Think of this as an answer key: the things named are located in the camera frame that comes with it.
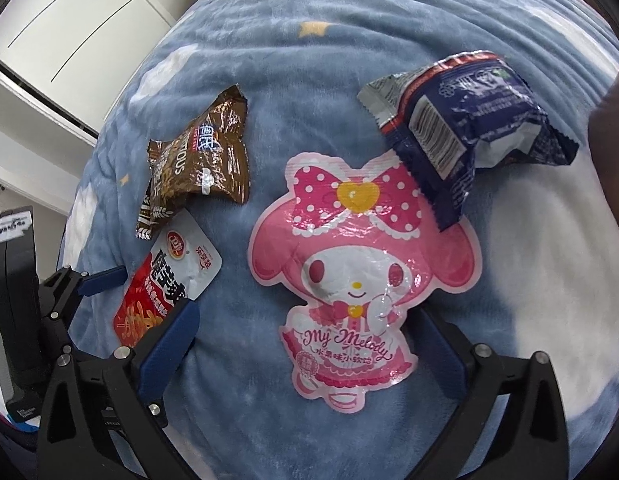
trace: yellow heart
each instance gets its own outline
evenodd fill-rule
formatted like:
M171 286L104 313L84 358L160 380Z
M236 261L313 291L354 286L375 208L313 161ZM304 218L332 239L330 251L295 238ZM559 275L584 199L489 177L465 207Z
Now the yellow heart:
M357 318L363 315L363 306L362 305L350 305L347 307L347 314L350 317Z
M336 196L344 207L354 213L365 213L376 205L381 190L373 182L344 182L338 186Z

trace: blue gripper pad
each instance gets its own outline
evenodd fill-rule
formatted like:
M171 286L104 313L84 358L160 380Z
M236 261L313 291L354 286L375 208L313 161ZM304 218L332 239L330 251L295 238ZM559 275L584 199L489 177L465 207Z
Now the blue gripper pad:
M78 287L78 294L81 296L94 296L104 290L124 285L126 281L127 268L125 266L114 267L113 269L85 278Z
M138 342L131 369L141 402L149 404L163 396L167 383L196 337L199 325L198 304L178 300L164 321L148 330Z
M430 314L424 308L412 309L407 326L414 338L414 353L432 371L443 394L449 399L464 399L469 384L469 370ZM457 327L449 327L455 329L453 335L456 336L456 342L460 341L461 346L465 347L462 350L470 356L469 341Z

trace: snack package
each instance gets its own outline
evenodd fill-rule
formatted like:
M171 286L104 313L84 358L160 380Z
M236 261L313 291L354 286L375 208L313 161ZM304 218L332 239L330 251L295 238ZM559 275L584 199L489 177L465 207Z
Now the snack package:
M477 170L513 162L564 166L578 150L493 52L464 52L377 79L358 99L432 203L441 230L461 218Z
M138 215L138 238L151 239L185 206L190 194L217 194L239 204L247 202L246 115L247 99L234 85L176 139L149 141L151 180Z
M186 209L174 216L134 274L113 329L123 345L133 347L159 325L179 298L195 300L214 279L222 260Z
M390 388L417 365L401 325L436 288L459 293L480 277L467 219L440 232L432 209L391 150L359 170L301 153L288 192L254 226L248 260L262 285L282 283L305 304L280 327L291 380L306 399L342 413Z

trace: polka dot bow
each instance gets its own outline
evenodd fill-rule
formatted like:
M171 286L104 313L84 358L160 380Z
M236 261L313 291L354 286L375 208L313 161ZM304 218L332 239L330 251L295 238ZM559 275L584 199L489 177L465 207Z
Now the polka dot bow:
M293 185L296 235L323 234L352 215L366 215L372 225L394 238L420 236L420 190L399 162L376 177L351 180L340 180L318 166L303 166L295 173Z

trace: blue blanket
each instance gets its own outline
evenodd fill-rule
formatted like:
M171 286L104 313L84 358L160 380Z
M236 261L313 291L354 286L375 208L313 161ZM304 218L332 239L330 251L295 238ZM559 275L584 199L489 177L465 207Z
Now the blue blanket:
M467 217L482 277L468 292L432 298L473 342L525 357L546 350L569 420L572 475L595 453L619 408L619 230L586 138L619 68L604 20L581 0L200 0L110 114L68 220L63 263L135 271L151 247L134 236L148 140L173 139L239 84L252 193L244 206L200 198L189 207L223 267L198 299L196 345L165 394L171 435L202 474L204 461L219 479L401 480L434 441L455 403L425 366L369 392L353 415L297 394L278 327L302 301L259 284L247 248L259 216L287 192L291 157L318 152L361 168L385 152L356 98L365 83L479 49L504 56L581 151L569 168L478 178ZM83 301L71 327L80 348L106 356L118 346L112 319L123 293ZM468 469L480 464L498 412Z

